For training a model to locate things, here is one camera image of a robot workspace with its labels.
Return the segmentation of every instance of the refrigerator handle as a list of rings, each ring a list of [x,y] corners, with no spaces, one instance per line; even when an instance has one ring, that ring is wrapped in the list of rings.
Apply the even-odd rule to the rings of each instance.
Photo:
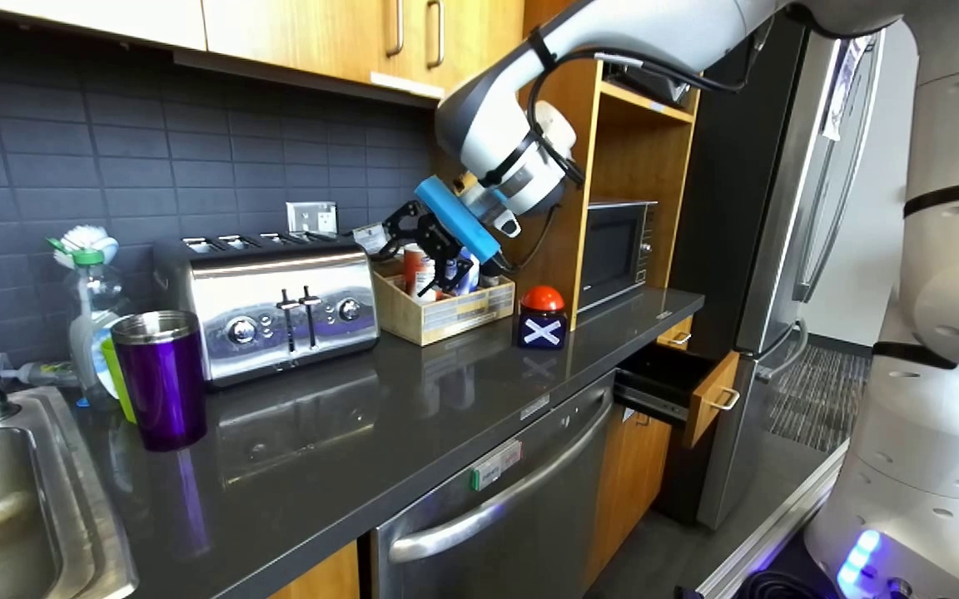
[[[810,328],[806,328],[806,319],[796,319],[796,323],[793,323],[793,333],[799,333],[799,346],[796,346],[782,362],[774,362],[774,365],[756,365],[756,379],[770,384],[770,379],[782,377],[782,374],[806,353],[806,346],[810,346]]]
[[[799,302],[810,302],[811,292],[814,292],[814,285],[818,285],[818,278],[823,278],[823,271],[825,271],[825,262],[828,262],[828,257],[831,257],[831,251],[835,251],[839,229],[842,229],[842,213],[845,213],[850,198],[853,198],[853,189],[856,189],[859,165],[862,165],[862,158],[864,158],[864,139],[870,139],[870,131],[871,131],[871,115],[876,115],[876,96],[879,96],[882,33],[879,33],[876,44],[870,44],[870,55],[876,55],[871,62],[870,62],[870,74],[864,74],[864,81],[870,81],[870,101],[864,101],[864,108],[862,108],[864,115],[862,115],[862,127],[859,127],[859,133],[856,133],[856,153],[853,153],[853,165],[850,165],[850,180],[845,180],[845,188],[842,188],[842,192],[839,192],[839,208],[835,208],[835,218],[831,218],[831,224],[828,224],[828,229],[825,229],[825,239],[823,239],[814,271],[811,271],[811,272],[801,272],[799,285],[793,290],[793,300],[799,300]]]
[[[502,519],[507,511],[512,511],[518,498],[525,498],[533,490],[539,490],[549,477],[554,477],[562,466],[568,466],[588,445],[588,438],[602,429],[608,413],[611,413],[611,400],[608,400],[608,389],[602,389],[599,417],[593,417],[593,423],[573,438],[568,451],[562,451],[554,461],[549,461],[537,474],[517,481],[502,492],[488,497],[471,514],[457,517],[448,522],[438,522],[432,531],[421,531],[415,536],[391,539],[388,542],[388,562],[430,558],[430,557],[438,557],[438,552],[478,536],[486,527]]]

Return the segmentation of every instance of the stainless steel sink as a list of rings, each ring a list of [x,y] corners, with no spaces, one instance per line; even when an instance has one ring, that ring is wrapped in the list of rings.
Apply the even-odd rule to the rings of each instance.
[[[55,389],[0,423],[0,596],[129,596],[123,531]]]

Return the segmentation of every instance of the gray tile backsplash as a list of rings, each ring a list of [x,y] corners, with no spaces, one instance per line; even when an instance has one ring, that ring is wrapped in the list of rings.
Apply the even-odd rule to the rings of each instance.
[[[430,110],[172,66],[159,51],[0,33],[0,353],[67,361],[74,298],[46,238],[118,239],[129,305],[150,242],[283,229],[285,201],[384,219],[432,166]]]

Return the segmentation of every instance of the small cube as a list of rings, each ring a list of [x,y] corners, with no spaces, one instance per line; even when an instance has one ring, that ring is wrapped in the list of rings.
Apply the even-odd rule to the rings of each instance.
[[[518,311],[517,342],[533,349],[560,349],[568,336],[568,319],[562,311]]]

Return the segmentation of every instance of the toaster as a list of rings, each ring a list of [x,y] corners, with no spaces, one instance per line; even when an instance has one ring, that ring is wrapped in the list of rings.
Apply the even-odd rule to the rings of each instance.
[[[379,336],[370,260],[350,239],[166,239],[154,248],[154,282],[196,318],[208,387],[367,349]]]

